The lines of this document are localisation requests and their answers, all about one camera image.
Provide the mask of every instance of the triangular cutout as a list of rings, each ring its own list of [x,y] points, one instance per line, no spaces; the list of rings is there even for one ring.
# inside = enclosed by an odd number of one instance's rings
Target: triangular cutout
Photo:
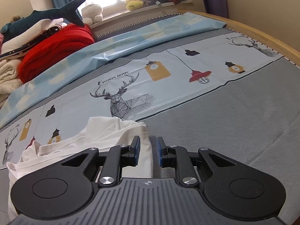
[[[87,156],[87,153],[83,153],[77,157],[72,158],[71,160],[62,163],[62,166],[79,167]]]
[[[214,161],[214,163],[218,166],[218,167],[231,167],[231,166],[235,166],[234,163],[220,157],[217,156],[216,154],[209,154],[210,158]]]

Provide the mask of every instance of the pink fabric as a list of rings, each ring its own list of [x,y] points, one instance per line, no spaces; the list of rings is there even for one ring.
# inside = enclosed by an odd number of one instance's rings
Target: pink fabric
[[[1,49],[2,49],[2,42],[3,42],[3,39],[4,39],[4,35],[2,35],[0,33],[0,54],[1,54]]]

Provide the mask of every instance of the folded red quilt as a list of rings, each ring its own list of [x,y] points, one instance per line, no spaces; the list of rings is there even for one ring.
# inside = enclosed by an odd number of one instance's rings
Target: folded red quilt
[[[19,66],[19,77],[26,83],[78,50],[95,43],[88,25],[70,24],[34,46]]]

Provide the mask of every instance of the black circular motor housing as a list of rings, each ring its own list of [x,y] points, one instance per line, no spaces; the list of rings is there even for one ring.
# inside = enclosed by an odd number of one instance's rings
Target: black circular motor housing
[[[16,211],[40,220],[74,213],[94,194],[91,181],[83,173],[82,167],[58,162],[22,177],[10,193]]]
[[[279,214],[286,198],[280,181],[228,157],[216,155],[219,160],[226,158],[231,164],[218,166],[211,155],[204,154],[212,175],[202,192],[212,207],[227,217],[243,221],[261,220]]]

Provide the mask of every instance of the plush tail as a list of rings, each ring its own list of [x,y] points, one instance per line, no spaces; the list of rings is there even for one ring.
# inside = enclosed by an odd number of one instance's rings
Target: plush tail
[[[73,0],[67,3],[59,10],[61,17],[68,20],[70,23],[84,27],[84,23],[77,14],[76,9],[85,1],[86,0]]]

